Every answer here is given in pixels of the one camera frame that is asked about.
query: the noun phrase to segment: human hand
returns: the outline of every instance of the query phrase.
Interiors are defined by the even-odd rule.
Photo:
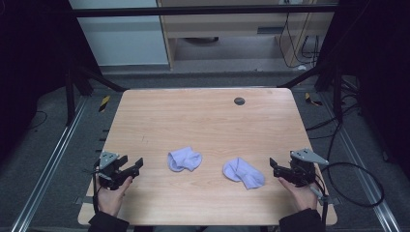
[[[116,190],[109,190],[106,188],[101,188],[100,181],[97,180],[97,189],[99,189],[99,209],[100,211],[114,216],[117,218],[118,212],[120,212],[121,204],[123,203],[123,198],[125,196],[126,190],[132,183],[132,177],[128,177],[124,184]]]
[[[305,209],[316,209],[317,196],[309,186],[297,188],[295,185],[289,183],[281,177],[279,177],[278,180],[292,194],[298,211],[303,211]]]

